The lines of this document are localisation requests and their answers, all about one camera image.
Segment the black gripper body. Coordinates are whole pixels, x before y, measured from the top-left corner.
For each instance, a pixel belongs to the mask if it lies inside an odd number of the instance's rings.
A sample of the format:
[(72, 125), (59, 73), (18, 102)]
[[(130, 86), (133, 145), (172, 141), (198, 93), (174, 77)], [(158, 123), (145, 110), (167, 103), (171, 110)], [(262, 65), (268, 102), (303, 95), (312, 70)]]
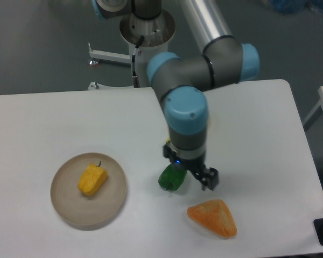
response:
[(191, 150), (184, 150), (174, 144), (168, 145), (170, 165), (174, 170), (188, 170), (194, 175), (202, 175), (205, 167), (206, 144)]

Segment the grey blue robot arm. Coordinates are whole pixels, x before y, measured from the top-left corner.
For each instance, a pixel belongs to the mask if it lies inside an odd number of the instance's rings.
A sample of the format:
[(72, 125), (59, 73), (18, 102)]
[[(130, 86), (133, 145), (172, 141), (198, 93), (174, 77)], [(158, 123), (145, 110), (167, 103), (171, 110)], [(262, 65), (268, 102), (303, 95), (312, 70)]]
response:
[(214, 189), (219, 173), (205, 165), (208, 124), (206, 91), (255, 79), (260, 71), (257, 49), (233, 37), (215, 1), (181, 1), (201, 54), (182, 60), (167, 51), (175, 33), (173, 17), (161, 1), (93, 1), (98, 17), (120, 17), (120, 33), (129, 55), (91, 51), (93, 59), (125, 62), (133, 86), (154, 90), (167, 122), (169, 139), (163, 155), (170, 161), (159, 177), (161, 188), (177, 190), (187, 173), (203, 189)]

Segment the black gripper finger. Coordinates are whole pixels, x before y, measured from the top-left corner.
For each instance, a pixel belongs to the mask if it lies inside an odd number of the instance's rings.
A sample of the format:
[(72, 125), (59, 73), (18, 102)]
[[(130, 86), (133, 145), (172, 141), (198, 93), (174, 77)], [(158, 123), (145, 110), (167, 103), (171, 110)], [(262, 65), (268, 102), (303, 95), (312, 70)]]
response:
[(165, 144), (163, 146), (163, 156), (171, 163), (176, 163), (176, 161), (178, 160), (177, 153), (168, 144)]
[(206, 188), (213, 191), (219, 183), (219, 172), (215, 168), (201, 166), (190, 171), (193, 177), (201, 183), (204, 191)]

